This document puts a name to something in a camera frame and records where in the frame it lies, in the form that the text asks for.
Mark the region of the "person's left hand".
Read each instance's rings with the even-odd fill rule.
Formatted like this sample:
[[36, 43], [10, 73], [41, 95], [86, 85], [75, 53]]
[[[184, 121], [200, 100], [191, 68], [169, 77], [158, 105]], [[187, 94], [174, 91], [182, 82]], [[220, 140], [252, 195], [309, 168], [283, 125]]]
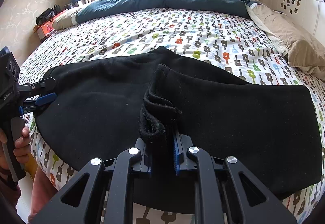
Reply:
[[[4, 155], [3, 145], [7, 142], [7, 137], [1, 129], [1, 168], [8, 170], [7, 160]], [[15, 141], [15, 149], [13, 151], [16, 160], [20, 163], [27, 163], [29, 161], [28, 153], [31, 151], [30, 146], [30, 131], [28, 127], [22, 128], [22, 136]]]

